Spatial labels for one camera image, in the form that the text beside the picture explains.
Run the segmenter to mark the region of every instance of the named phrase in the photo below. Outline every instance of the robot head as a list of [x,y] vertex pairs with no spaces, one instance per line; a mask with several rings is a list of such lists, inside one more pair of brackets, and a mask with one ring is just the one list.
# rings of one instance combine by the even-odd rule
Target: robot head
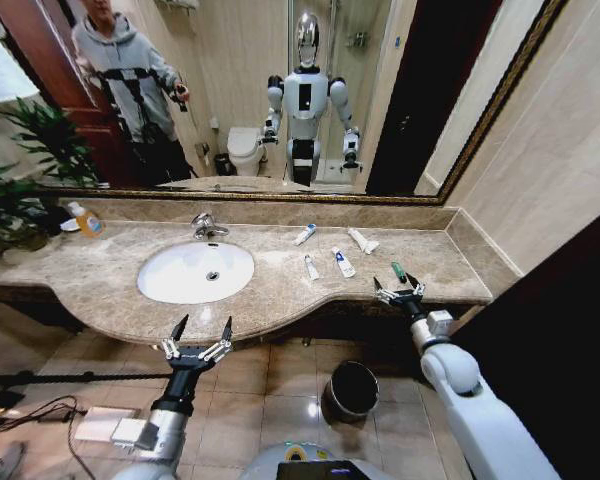
[[296,37],[298,39],[300,66],[303,68],[313,67],[316,64],[318,43],[320,42],[318,18],[313,13],[305,12],[302,14],[298,20]]

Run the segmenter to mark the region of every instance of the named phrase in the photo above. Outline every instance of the glass shower door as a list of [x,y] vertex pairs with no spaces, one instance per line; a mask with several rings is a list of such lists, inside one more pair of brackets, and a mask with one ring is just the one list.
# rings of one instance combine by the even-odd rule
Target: glass shower door
[[[290,71],[298,65],[294,38],[296,22],[303,12],[312,12],[318,17],[320,26],[318,65],[329,78],[345,79],[353,124],[360,129],[361,135],[375,88],[390,6],[391,0],[290,0]],[[344,128],[331,105],[322,117],[319,135],[322,152],[314,186],[330,185],[326,190],[331,191],[350,190],[358,170],[340,170]]]

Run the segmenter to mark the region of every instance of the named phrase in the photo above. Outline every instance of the white tube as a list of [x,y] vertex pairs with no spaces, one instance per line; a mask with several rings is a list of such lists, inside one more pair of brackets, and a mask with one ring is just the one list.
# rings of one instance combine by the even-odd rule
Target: white tube
[[344,278],[353,277],[356,274],[356,269],[353,268],[353,265],[347,260],[347,257],[344,256],[342,251],[340,251],[338,247],[333,247],[331,251],[336,256],[336,263],[338,264],[338,267],[340,267],[342,276]]
[[347,232],[356,242],[358,242],[360,250],[362,250],[367,255],[370,255],[371,252],[373,252],[376,248],[378,248],[378,245],[380,245],[380,243],[376,242],[375,240],[370,241],[364,238],[362,234],[355,228],[349,228]]
[[309,255],[304,256],[304,263],[307,265],[307,271],[309,272],[309,278],[311,280],[317,280],[320,278],[318,274],[318,269],[316,268],[315,263],[313,263],[313,259]]
[[306,227],[304,227],[304,230],[302,232],[300,232],[298,234],[298,236],[296,237],[296,239],[293,241],[293,244],[298,246],[301,243],[304,243],[307,241],[307,238],[309,238],[311,235],[313,235],[313,232],[316,231],[316,224],[315,223],[310,223],[309,225],[307,225]]

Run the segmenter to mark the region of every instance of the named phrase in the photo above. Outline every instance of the vanity counter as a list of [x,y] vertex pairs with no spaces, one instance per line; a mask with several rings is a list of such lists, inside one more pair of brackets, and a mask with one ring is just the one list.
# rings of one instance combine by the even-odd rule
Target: vanity counter
[[[62,234],[38,252],[24,255],[17,265],[0,257],[1,286],[50,287],[78,319],[105,335],[137,343],[158,343],[168,337],[186,314],[184,344],[216,341],[229,315],[233,340],[265,335],[299,320],[333,300],[370,300],[373,277],[385,288],[404,288],[391,269],[398,261],[426,285],[424,302],[485,305],[492,300],[450,237],[440,230],[361,228],[380,242],[363,254],[346,228],[318,227],[300,246],[293,239],[301,227],[228,225],[229,235],[214,241],[248,250],[255,272],[237,294],[199,305],[160,303],[143,296],[136,286],[141,266],[158,251],[191,242],[188,224],[109,221],[103,235],[89,239],[80,233]],[[339,247],[356,269],[345,279],[331,247]],[[311,255],[321,278],[311,281],[304,256]]]

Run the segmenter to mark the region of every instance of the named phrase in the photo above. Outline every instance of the mirror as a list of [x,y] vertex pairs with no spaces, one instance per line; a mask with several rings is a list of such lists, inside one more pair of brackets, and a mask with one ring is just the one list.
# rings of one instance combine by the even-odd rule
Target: mirror
[[62,191],[439,202],[529,61],[544,7],[512,2],[0,0],[40,91],[3,140]]

